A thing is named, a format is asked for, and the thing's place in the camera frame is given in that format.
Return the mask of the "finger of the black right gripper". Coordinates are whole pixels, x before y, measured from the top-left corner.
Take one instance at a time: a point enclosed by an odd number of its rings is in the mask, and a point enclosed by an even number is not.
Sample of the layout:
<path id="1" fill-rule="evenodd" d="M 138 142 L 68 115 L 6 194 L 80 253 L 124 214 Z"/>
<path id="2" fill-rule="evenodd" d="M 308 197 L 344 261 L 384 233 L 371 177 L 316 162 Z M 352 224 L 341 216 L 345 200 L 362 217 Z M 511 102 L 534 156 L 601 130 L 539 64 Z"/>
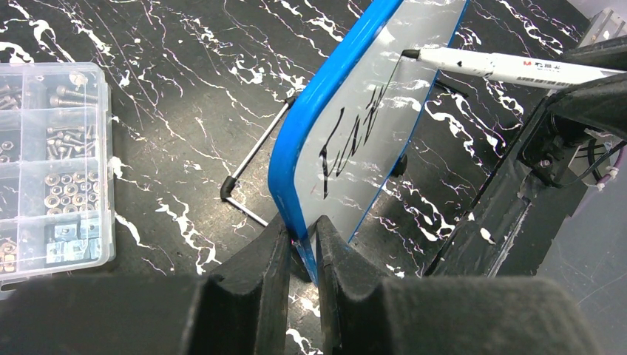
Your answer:
<path id="1" fill-rule="evenodd" d="M 626 139 L 626 37 L 569 50 L 565 62 L 621 70 L 621 74 L 578 84 L 555 95 L 548 112 Z"/>

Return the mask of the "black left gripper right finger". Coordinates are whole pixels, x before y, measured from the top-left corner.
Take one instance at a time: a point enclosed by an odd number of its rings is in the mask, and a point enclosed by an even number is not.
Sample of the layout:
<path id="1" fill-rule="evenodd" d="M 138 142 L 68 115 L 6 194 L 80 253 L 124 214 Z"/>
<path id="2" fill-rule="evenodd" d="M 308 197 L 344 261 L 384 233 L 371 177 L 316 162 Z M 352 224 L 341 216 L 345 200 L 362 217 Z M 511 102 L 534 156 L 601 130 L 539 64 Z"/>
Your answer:
<path id="1" fill-rule="evenodd" d="M 349 246 L 327 216 L 315 223 L 325 354 L 394 354 L 382 281 L 387 274 Z"/>

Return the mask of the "blue framed whiteboard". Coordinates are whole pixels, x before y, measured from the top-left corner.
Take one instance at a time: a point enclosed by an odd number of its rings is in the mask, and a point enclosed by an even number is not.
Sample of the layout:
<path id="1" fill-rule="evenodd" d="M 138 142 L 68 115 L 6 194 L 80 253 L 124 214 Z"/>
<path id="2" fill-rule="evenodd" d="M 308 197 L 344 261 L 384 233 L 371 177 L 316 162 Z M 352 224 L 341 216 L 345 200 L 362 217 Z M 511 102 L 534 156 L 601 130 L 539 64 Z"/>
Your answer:
<path id="1" fill-rule="evenodd" d="M 301 91 L 279 131 L 268 188 L 313 282 L 315 222 L 350 241 L 404 154 L 437 70 L 404 50 L 447 47 L 465 1 L 373 1 Z"/>

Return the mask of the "white marker pen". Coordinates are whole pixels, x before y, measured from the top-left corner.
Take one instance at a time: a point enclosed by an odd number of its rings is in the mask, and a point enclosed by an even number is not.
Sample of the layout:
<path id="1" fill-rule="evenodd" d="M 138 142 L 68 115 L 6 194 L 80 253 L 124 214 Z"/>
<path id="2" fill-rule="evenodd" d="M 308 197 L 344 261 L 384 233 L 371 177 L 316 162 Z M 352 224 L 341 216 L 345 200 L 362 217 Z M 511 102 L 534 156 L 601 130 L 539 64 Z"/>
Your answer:
<path id="1" fill-rule="evenodd" d="M 401 55 L 438 70 L 542 89 L 565 89 L 624 73 L 622 70 L 448 47 L 406 49 Z"/>

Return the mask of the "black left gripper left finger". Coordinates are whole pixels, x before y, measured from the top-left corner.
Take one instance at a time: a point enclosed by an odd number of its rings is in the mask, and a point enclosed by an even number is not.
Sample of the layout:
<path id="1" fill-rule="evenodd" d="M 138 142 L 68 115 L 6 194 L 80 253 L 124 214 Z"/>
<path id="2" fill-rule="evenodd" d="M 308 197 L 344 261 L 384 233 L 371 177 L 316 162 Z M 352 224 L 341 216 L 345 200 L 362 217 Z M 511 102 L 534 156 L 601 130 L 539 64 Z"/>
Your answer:
<path id="1" fill-rule="evenodd" d="M 247 246 L 197 279 L 185 325 L 188 354 L 283 354 L 291 238 L 279 214 Z"/>

